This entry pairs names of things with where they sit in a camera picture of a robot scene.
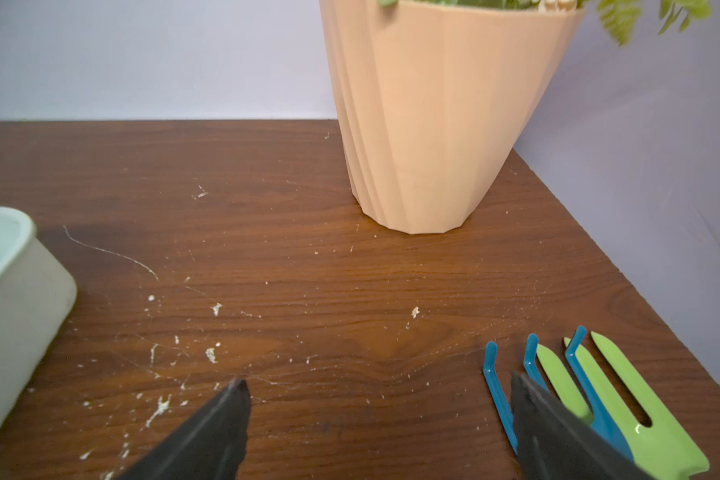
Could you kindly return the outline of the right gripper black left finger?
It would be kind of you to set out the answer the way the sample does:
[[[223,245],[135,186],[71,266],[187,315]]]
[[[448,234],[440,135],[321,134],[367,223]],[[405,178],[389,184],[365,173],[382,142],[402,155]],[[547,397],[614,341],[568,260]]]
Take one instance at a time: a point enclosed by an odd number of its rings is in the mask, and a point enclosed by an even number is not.
[[[232,380],[120,477],[234,479],[246,455],[251,410],[247,382]]]

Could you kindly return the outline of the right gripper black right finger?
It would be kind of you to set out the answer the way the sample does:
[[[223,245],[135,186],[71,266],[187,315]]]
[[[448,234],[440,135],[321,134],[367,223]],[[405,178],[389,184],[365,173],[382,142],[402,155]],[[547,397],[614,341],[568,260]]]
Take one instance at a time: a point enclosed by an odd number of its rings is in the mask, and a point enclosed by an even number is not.
[[[526,479],[649,479],[527,375],[511,381],[516,455]]]

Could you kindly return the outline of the white storage tray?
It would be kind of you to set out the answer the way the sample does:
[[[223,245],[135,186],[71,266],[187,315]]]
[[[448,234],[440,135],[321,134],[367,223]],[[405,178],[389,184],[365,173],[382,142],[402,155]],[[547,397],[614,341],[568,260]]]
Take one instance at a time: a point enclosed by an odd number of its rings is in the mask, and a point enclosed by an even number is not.
[[[0,428],[71,312],[77,285],[24,212],[0,207]]]

